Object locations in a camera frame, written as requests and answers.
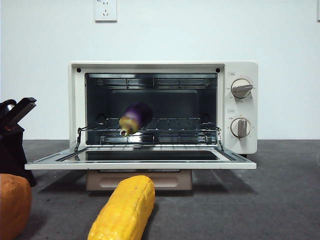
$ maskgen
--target yellow corn cob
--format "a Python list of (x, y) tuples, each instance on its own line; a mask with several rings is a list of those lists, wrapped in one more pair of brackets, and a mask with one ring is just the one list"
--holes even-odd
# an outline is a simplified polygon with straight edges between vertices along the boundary
[(147, 176), (121, 181), (91, 226), (87, 240), (140, 240), (155, 204)]

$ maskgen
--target oven control panel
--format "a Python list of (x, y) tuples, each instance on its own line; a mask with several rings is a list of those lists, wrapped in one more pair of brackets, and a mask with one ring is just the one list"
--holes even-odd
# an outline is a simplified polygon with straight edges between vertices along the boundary
[(224, 70), (224, 146), (238, 154), (253, 154), (257, 151), (258, 65), (232, 62)]

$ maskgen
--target gray floor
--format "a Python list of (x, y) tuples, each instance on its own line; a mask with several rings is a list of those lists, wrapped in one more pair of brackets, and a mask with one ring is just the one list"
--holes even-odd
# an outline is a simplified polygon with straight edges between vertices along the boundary
[[(68, 148), (24, 141), (29, 162)], [(260, 140), (256, 170), (195, 170), (193, 191), (157, 192), (146, 240), (320, 239), (320, 140)], [(86, 240), (110, 192), (87, 192), (82, 170), (34, 170), (38, 184), (18, 240)]]

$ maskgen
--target toaster oven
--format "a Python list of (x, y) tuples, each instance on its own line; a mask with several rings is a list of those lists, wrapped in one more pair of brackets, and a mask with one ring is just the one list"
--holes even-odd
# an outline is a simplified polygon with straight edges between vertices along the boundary
[[(88, 190), (147, 175), (157, 189), (192, 188), (192, 169), (255, 169), (258, 65), (253, 61), (109, 62), (69, 65), (69, 149), (27, 170), (87, 170)], [(132, 103), (152, 120), (120, 135)]]

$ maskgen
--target oven base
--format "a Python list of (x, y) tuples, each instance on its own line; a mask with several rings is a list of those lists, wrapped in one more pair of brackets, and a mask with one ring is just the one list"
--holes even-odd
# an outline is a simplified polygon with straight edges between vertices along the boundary
[(191, 190), (192, 170), (150, 172), (100, 172), (88, 170), (86, 189), (89, 191), (114, 190), (126, 178), (145, 175), (152, 179), (156, 190)]

